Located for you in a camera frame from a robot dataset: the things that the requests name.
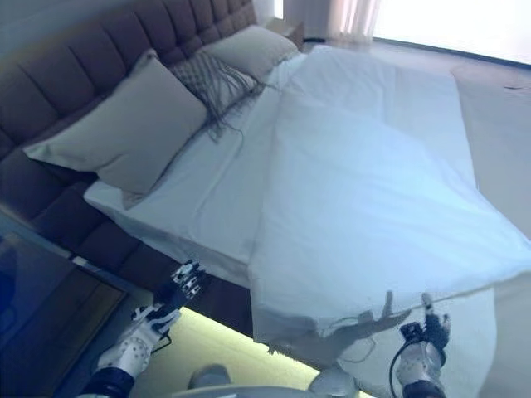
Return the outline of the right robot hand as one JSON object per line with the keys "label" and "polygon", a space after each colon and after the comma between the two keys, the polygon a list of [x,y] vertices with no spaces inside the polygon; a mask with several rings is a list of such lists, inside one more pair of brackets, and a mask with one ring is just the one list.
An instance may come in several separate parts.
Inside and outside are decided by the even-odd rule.
{"label": "right robot hand", "polygon": [[450,340],[450,316],[446,313],[442,316],[436,314],[434,303],[429,293],[423,293],[421,301],[425,310],[425,337],[436,348],[443,350]]}

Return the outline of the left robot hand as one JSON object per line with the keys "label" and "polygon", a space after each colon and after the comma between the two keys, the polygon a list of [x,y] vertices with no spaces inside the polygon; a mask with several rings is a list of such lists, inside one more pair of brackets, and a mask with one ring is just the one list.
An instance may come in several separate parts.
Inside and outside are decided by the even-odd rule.
{"label": "left robot hand", "polygon": [[189,260],[172,273],[172,281],[174,293],[171,303],[176,308],[181,308],[201,292],[208,281],[208,275],[198,261]]}

